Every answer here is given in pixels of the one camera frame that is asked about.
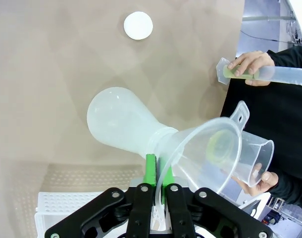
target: fingernail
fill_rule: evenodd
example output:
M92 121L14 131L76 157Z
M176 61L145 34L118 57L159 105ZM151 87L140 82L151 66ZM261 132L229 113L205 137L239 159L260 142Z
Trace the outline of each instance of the fingernail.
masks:
M262 180L267 181L270 178L270 174L269 173L264 173L264 175L262 176Z
M252 80L247 79L247 80L246 80L246 84L247 84L247 85L252 85Z

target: person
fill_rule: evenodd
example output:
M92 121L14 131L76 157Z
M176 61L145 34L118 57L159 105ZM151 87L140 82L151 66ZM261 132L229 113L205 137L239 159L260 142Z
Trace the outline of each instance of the person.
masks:
M262 66L302 68L302 47L274 53L245 53L232 61L235 75L245 70L254 74ZM267 172L255 187L236 180L252 196L269 191L288 204L302 208L302 86L232 79L221 116L229 117L240 100L245 101L250 118L245 131L274 141L274 154Z

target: cable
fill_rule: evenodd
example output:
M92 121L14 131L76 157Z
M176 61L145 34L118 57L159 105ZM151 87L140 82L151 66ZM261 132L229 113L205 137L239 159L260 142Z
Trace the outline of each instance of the cable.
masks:
M260 39L260 40L265 40L265 41L274 41L274 42L282 42L282 43L290 43L290 42L286 42L286 41L278 41L278 40L271 40L271 39L266 39L266 38L260 38L260 37L256 37L256 36L251 36L249 34L247 34L246 32L240 30L242 33L244 33L245 35L249 36L249 37L252 37L252 38L255 38L255 39Z

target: funnel handle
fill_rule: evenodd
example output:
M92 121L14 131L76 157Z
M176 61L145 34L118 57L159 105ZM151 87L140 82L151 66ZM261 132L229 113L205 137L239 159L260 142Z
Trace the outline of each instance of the funnel handle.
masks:
M230 119L237 124L240 131L243 131L245 125L249 119L250 112L244 101L240 101L235 109L235 111L230 116Z

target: white plastic basket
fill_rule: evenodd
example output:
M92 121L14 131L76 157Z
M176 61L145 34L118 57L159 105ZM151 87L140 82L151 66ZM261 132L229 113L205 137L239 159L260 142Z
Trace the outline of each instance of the white plastic basket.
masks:
M38 207L36 208L35 222L38 238L44 238L47 229L75 212L86 203L93 200L102 192L39 192ZM163 231L166 229L164 214L159 214L153 208L151 227ZM116 238L126 233L127 225L124 224L110 233L105 238Z

